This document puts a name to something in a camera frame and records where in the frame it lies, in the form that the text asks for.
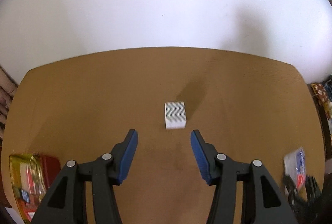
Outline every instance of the blue gripper pad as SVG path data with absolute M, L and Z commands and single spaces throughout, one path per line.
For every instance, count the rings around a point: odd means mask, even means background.
M 122 184 L 127 178 L 137 144 L 138 133 L 135 130 L 130 130 L 124 141 L 120 144 L 116 144 L 111 152 L 112 155 L 114 154 L 117 166 L 116 181 L 118 185 Z
M 191 148 L 193 149 L 193 152 L 194 152 L 194 155 L 196 158 L 198 168 L 200 170 L 200 175 L 206 181 L 206 183 L 208 185 L 210 185 L 212 182 L 212 178 L 211 178 L 211 174 L 210 174 L 209 162 L 204 154 L 202 144 L 200 143 L 199 138 L 196 135 L 196 131 L 191 132 L 190 143 L 191 143 Z

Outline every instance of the white backdrop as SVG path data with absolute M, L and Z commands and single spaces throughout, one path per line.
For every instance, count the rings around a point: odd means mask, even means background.
M 0 64 L 17 81 L 37 66 L 98 51 L 192 46 L 332 71 L 328 0 L 0 0 Z

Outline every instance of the white box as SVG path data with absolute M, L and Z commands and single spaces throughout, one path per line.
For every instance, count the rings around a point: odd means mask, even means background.
M 184 128 L 187 117 L 184 102 L 165 103 L 165 124 L 166 129 Z

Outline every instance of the tabletop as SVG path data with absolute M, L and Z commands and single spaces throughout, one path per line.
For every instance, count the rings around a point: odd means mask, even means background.
M 187 125 L 166 130 L 164 103 L 184 101 Z M 260 159 L 280 185 L 283 156 L 302 146 L 320 187 L 324 147 L 315 106 L 291 65 L 231 51 L 136 48 L 79 56 L 29 71 L 9 111 L 2 148 L 5 194 L 17 210 L 9 155 L 43 152 L 64 165 L 92 161 L 128 130 L 139 142 L 127 180 L 115 187 L 123 223 L 205 223 L 214 187 L 190 147 L 206 142 L 235 161 Z M 89 223 L 93 223 L 88 186 Z M 237 201 L 241 198 L 238 187 Z M 237 202 L 235 222 L 241 205 Z

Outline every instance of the snack package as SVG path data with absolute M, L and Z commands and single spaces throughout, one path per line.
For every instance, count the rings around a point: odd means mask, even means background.
M 296 188 L 300 189 L 305 183 L 305 156 L 302 147 L 287 154 L 283 158 L 285 175 L 289 175 Z
M 15 200 L 25 224 L 30 224 L 47 189 L 60 172 L 57 158 L 44 154 L 11 155 L 10 175 Z

